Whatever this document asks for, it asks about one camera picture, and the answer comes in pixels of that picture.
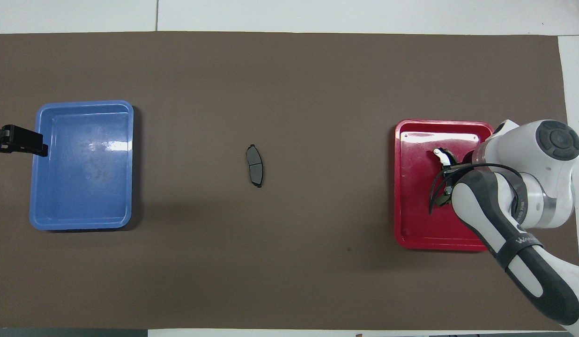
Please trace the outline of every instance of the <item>brown mat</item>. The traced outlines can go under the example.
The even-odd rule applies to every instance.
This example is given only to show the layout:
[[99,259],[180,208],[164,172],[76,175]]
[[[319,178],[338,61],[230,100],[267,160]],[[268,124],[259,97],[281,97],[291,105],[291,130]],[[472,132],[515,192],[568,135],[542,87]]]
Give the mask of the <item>brown mat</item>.
[[[0,155],[0,327],[559,329],[488,252],[390,222],[401,119],[566,120],[557,37],[0,35],[0,126],[109,99],[138,122],[127,230],[35,230],[32,158]],[[579,262],[574,221],[535,233]]]

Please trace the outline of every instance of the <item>tray rim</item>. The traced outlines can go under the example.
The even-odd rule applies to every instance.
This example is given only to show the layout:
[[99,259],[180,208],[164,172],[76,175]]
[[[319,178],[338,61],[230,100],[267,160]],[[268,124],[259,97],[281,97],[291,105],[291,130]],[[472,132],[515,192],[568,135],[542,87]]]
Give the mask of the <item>tray rim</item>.
[[483,121],[456,121],[456,120],[441,120],[441,119],[403,119],[396,124],[394,132],[394,236],[396,241],[405,248],[409,249],[440,249],[452,251],[486,251],[487,248],[479,240],[479,244],[455,244],[446,243],[446,239],[429,239],[430,242],[412,242],[407,241],[401,235],[401,199],[400,199],[400,156],[401,156],[401,141],[400,134],[405,125],[419,124],[419,125],[458,125],[458,126],[482,126],[487,128],[490,135],[493,133],[493,127]]
[[95,229],[109,229],[121,228],[125,226],[131,219],[131,205],[132,205],[132,187],[133,187],[133,130],[134,130],[134,109],[133,106],[125,100],[107,100],[107,101],[85,101],[85,102],[62,102],[62,103],[47,103],[42,105],[36,113],[35,118],[35,132],[39,132],[41,128],[42,115],[44,111],[56,108],[83,108],[96,107],[107,105],[123,105],[127,112],[127,141],[131,141],[131,149],[127,150],[127,168],[126,168],[126,209],[123,219],[116,222],[92,222],[86,223],[63,223],[63,224],[44,224],[38,222],[35,218],[36,214],[36,195],[37,195],[37,169],[39,166],[39,158],[33,156],[32,162],[32,179],[29,202],[29,222],[32,226],[39,230],[95,230]]

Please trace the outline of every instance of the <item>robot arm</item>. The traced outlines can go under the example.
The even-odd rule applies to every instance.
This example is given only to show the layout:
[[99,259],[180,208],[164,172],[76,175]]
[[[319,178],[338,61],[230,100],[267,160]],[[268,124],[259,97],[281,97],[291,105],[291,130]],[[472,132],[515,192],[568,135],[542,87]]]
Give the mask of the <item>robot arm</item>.
[[572,166],[579,138],[556,121],[518,126],[506,121],[472,154],[470,170],[452,190],[456,215],[545,316],[579,336],[579,266],[548,253],[524,228],[562,225],[574,207]]
[[579,336],[579,267],[520,228],[511,214],[514,197],[501,173],[473,170],[454,186],[452,205],[531,303]]

